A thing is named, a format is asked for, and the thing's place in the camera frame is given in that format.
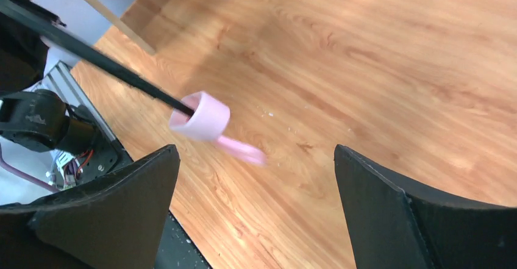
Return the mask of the pink folding umbrella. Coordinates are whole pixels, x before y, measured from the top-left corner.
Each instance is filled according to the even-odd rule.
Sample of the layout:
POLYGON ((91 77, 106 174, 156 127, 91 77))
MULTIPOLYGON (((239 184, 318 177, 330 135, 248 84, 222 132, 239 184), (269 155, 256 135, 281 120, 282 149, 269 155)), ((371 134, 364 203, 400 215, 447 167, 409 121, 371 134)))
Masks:
POLYGON ((224 136, 230 109, 206 92, 180 100, 142 79, 132 70, 105 56, 62 30, 60 18, 32 0, 1 0, 1 92, 30 91, 43 79, 48 53, 47 42, 86 60, 119 79, 172 107, 169 128, 195 140, 213 142, 230 155, 254 164, 264 164, 265 154, 224 136))

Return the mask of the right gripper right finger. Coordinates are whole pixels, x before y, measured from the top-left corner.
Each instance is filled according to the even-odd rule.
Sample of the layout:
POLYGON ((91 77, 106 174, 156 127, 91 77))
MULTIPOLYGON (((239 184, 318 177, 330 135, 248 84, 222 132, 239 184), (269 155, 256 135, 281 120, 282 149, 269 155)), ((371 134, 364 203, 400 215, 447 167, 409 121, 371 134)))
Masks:
POLYGON ((357 268, 515 268, 516 209, 439 190, 337 145, 357 268))

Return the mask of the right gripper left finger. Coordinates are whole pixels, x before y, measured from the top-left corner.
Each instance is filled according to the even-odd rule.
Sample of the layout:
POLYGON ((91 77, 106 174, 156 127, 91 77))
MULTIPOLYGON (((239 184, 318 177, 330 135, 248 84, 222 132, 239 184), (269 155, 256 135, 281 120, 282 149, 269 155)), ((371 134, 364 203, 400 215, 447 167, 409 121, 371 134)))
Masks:
POLYGON ((179 174, 166 145, 29 204, 1 207, 2 268, 152 268, 179 174))

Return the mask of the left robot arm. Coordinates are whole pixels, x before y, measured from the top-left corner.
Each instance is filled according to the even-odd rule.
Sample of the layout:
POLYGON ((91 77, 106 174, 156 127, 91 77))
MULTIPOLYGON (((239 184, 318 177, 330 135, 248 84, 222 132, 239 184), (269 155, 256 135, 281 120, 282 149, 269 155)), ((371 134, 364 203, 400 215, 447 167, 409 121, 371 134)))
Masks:
POLYGON ((101 131, 84 106, 73 106, 46 89, 1 92, 1 137, 31 151, 80 155, 101 131))

